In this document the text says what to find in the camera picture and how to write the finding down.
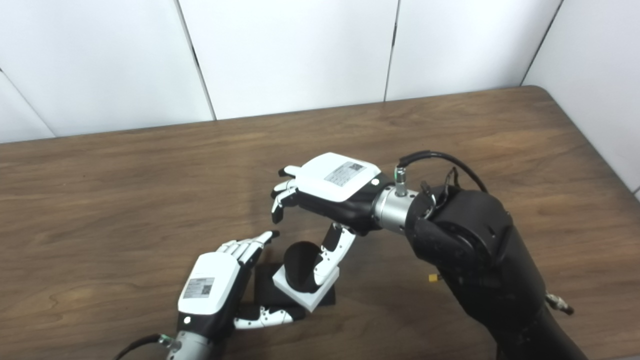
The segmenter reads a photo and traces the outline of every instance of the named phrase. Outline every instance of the yellow connector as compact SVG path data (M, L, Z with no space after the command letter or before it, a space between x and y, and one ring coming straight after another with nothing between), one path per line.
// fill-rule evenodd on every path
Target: yellow connector
M429 282L438 282L442 280L442 276L440 274L429 274Z

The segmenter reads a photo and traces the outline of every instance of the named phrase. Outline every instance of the metal connector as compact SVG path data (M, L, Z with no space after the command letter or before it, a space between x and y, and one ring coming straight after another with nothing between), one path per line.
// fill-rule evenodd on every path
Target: metal connector
M396 171L394 172L394 177L396 179L396 196L403 197L406 196L406 168L396 167Z
M553 310L562 311L567 315L573 315L573 308L569 306L569 304L567 304L561 297L547 292L547 294L545 295L545 300Z
M167 349L169 349L172 352L176 352L178 350L180 350L180 347L182 347L182 343L179 342L178 340L172 338L169 335L165 335L165 334L160 334L160 338L158 339L158 343L164 347L166 347Z

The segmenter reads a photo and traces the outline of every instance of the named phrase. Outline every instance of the wooden table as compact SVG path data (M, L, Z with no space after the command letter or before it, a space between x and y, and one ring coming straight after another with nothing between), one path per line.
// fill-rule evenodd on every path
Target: wooden table
M197 255L277 228L262 257L276 262L323 238L329 220L301 209L271 224L279 168L333 151L390 174L421 149L463 159L503 201L576 308L555 316L590 359L640 353L640 204L549 95L524 87L0 145L0 358L111 359L173 334ZM411 186L448 168L414 165ZM236 332L225 359L492 359L402 237L360 238L341 267L336 306Z

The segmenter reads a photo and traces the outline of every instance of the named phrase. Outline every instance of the white square base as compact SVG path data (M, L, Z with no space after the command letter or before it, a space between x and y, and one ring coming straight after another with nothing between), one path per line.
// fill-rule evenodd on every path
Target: white square base
M335 268L335 270L332 271L331 274L329 274L329 277L326 279L324 284L320 286L320 288L315 293L301 293L293 290L289 286L284 271L284 265L282 265L276 272L276 274L273 275L273 284L276 286L276 288L280 289L280 291L287 294L288 297L292 298L302 307L309 310L310 313L313 313L320 301L322 301L324 296L329 292L329 289L331 289L335 281L338 279L339 275L340 268Z

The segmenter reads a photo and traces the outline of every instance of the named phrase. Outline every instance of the white wall panel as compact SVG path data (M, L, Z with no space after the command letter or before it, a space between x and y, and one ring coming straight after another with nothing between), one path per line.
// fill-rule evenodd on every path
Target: white wall panel
M382 101L397 0L180 0L218 119Z
M0 143L51 137L53 133L0 71Z
M640 1L565 0L526 85L545 88L625 184L640 184Z
M0 66L57 135L212 119L173 0L3 1Z
M387 100L518 86L560 0L402 0Z

